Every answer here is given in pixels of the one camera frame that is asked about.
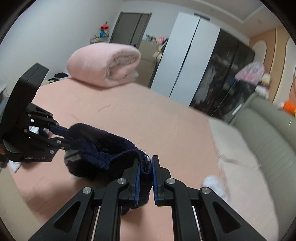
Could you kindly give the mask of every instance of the blue gripper pad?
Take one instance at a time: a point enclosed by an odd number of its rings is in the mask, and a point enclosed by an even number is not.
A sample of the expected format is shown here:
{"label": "blue gripper pad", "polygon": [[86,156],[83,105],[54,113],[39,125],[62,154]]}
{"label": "blue gripper pad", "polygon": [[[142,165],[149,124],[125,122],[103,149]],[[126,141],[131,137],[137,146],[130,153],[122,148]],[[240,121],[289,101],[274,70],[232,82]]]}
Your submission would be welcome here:
{"label": "blue gripper pad", "polygon": [[138,165],[137,177],[136,177],[136,185],[135,185],[135,204],[138,205],[139,196],[140,196],[140,164]]}
{"label": "blue gripper pad", "polygon": [[153,174],[153,193],[154,193],[154,202],[155,205],[158,203],[158,195],[157,195],[157,180],[156,180],[156,173],[155,173],[155,165],[154,165],[154,159],[151,158],[152,162],[152,174]]}

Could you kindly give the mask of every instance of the silver bolt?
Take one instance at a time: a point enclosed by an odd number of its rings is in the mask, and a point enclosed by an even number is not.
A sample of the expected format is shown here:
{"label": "silver bolt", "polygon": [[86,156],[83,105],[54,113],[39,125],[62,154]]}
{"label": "silver bolt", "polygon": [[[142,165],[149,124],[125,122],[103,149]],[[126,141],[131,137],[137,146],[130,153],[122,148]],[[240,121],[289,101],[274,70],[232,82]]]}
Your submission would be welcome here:
{"label": "silver bolt", "polygon": [[82,189],[82,192],[83,192],[84,194],[89,194],[89,193],[91,192],[91,188],[90,188],[90,187],[83,188],[83,189]]}
{"label": "silver bolt", "polygon": [[117,180],[117,182],[118,182],[119,184],[125,184],[125,183],[126,183],[126,179],[125,179],[125,178],[119,178],[119,179]]}
{"label": "silver bolt", "polygon": [[167,179],[167,183],[168,183],[168,184],[174,184],[175,182],[176,182],[176,180],[173,179],[173,178],[168,178],[168,179]]}
{"label": "silver bolt", "polygon": [[202,188],[202,193],[209,194],[210,192],[211,192],[210,188],[207,188],[207,187]]}

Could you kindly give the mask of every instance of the white furniture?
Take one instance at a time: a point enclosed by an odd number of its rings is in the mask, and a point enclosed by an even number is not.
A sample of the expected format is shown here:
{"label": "white furniture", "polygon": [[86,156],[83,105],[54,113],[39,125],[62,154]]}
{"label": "white furniture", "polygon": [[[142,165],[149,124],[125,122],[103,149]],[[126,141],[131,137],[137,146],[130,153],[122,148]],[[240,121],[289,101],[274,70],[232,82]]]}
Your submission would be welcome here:
{"label": "white furniture", "polygon": [[220,28],[207,20],[179,13],[151,89],[189,106],[219,32]]}

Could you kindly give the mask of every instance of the green upholstered headboard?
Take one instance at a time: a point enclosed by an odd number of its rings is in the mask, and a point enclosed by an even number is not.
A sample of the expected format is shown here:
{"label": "green upholstered headboard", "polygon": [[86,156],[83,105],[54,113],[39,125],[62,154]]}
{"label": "green upholstered headboard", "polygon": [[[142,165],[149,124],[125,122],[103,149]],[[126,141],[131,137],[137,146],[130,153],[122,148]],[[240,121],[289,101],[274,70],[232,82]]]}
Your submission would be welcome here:
{"label": "green upholstered headboard", "polygon": [[242,133],[265,174],[281,239],[296,217],[296,119],[253,94],[230,124]]}

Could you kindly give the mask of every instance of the door frame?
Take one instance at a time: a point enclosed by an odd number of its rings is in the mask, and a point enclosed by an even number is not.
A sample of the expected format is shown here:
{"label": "door frame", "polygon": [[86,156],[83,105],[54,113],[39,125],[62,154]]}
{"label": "door frame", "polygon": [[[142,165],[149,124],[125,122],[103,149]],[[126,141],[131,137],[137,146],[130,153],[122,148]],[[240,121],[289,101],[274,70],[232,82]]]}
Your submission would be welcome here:
{"label": "door frame", "polygon": [[[119,14],[119,16],[118,16],[118,19],[117,19],[117,21],[116,21],[116,24],[115,24],[115,26],[114,26],[114,29],[113,29],[113,32],[112,32],[112,35],[111,35],[111,38],[110,38],[110,41],[109,41],[109,42],[111,42],[111,41],[113,40],[114,32],[115,32],[115,30],[116,30],[116,28],[117,28],[117,26],[118,26],[119,20],[120,20],[120,18],[121,18],[121,16],[122,16],[123,13],[125,13],[125,14],[126,14],[126,13],[127,13],[127,14],[141,14],[141,17],[142,17],[143,14],[148,14],[148,15],[149,15],[148,18],[147,18],[147,21],[146,21],[146,23],[145,23],[145,25],[144,25],[144,28],[143,28],[143,30],[142,30],[142,32],[141,32],[141,35],[140,35],[139,41],[138,41],[138,43],[137,43],[137,45],[136,45],[136,48],[138,49],[138,48],[140,47],[140,43],[141,43],[141,41],[142,41],[142,39],[143,39],[143,36],[144,36],[145,30],[146,30],[146,28],[147,28],[147,26],[148,26],[148,23],[149,23],[149,21],[150,21],[150,18],[151,18],[151,16],[152,16],[152,13],[142,13],[142,12],[120,12],[120,14]],[[140,22],[140,20],[141,20],[141,17],[139,18],[139,21],[138,21],[138,23],[137,23],[136,29],[137,29],[138,24],[139,24],[139,22]]]}

